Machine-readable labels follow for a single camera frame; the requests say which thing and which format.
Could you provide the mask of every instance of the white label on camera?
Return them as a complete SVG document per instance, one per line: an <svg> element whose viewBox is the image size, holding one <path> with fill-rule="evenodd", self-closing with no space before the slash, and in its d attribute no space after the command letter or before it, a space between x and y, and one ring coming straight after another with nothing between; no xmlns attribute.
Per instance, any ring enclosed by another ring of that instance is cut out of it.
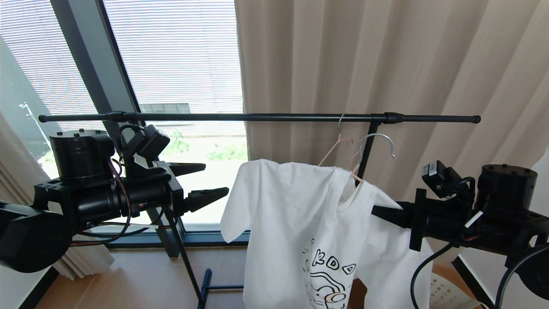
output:
<svg viewBox="0 0 549 309"><path fill-rule="evenodd" d="M434 174L436 174L436 161L429 163L429 176L433 176Z"/></svg>

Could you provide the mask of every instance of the wooden floor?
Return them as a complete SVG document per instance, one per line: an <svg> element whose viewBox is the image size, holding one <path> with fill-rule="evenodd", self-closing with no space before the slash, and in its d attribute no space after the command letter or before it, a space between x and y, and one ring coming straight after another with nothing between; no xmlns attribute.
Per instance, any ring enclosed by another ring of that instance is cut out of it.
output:
<svg viewBox="0 0 549 309"><path fill-rule="evenodd" d="M110 272L70 280L59 276L38 309L182 308L194 309L198 300L181 259L169 259L164 250L114 250ZM189 250L198 284L211 268L211 284L244 284L246 250L224 247ZM436 264L433 272L473 294L451 264ZM206 309L244 309L242 293L210 292Z"/></svg>

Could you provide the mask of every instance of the curtain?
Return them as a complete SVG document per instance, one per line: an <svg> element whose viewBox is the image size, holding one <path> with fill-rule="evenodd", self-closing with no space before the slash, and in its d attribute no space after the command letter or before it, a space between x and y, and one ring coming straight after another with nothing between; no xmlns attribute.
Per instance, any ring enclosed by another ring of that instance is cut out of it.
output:
<svg viewBox="0 0 549 309"><path fill-rule="evenodd" d="M20 205L32 204L34 185L49 179L25 144L0 111L0 199ZM61 212L59 204L50 203L49 210ZM75 236L78 240L92 240ZM69 248L53 267L71 279L105 272L114 258L105 246Z"/></svg>
<svg viewBox="0 0 549 309"><path fill-rule="evenodd" d="M549 1L236 0L247 113L481 115L381 125L365 179L398 201L434 160L531 167L549 144ZM318 164L337 123L246 123L250 159ZM368 124L342 123L359 139ZM350 169L356 145L325 165Z"/></svg>

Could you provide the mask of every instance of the hanger hook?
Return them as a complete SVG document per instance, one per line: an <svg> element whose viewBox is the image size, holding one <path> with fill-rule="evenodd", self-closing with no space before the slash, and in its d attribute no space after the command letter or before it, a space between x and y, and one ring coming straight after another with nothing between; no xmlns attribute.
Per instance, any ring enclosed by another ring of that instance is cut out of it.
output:
<svg viewBox="0 0 549 309"><path fill-rule="evenodd" d="M341 114L341 117L339 117L339 121L338 121L338 131L339 131L339 135L341 135L341 120L343 119L343 116L347 115L347 113L343 113Z"/></svg>
<svg viewBox="0 0 549 309"><path fill-rule="evenodd" d="M368 134L368 135L366 135L366 136L364 136L363 138L360 139L360 142L358 142L358 151L360 152L360 156L362 157L362 142L364 141L364 139L367 139L368 137L373 136L373 135L383 136L384 138L388 139L389 143L391 143L391 157L396 158L396 154L393 152L393 149L394 149L393 140L390 137L388 137L387 135L382 134L382 133L371 133L371 134Z"/></svg>

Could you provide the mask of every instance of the window blind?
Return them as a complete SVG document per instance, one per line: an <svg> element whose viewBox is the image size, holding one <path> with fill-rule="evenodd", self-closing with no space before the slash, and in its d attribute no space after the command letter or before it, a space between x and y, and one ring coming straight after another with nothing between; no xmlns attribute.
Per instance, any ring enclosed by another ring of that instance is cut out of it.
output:
<svg viewBox="0 0 549 309"><path fill-rule="evenodd" d="M187 103L191 113L242 113L233 1L105 0L104 4L142 110L154 104L167 110L167 104ZM196 122L178 128L194 136L245 135L242 122Z"/></svg>
<svg viewBox="0 0 549 309"><path fill-rule="evenodd" d="M43 107L50 114L97 113L49 0L1 0L0 5L0 35L5 42L2 47L8 49L3 54L13 55L15 62L11 65L18 67L10 71L22 70L40 97L41 102L33 105L28 102L31 110L35 114L45 111ZM29 91L20 82L10 85L13 91ZM20 103L2 102L2 105ZM16 116L7 115L8 119ZM25 124L32 127L31 130L38 130L34 122ZM105 129L101 122L61 122L59 127L62 130Z"/></svg>

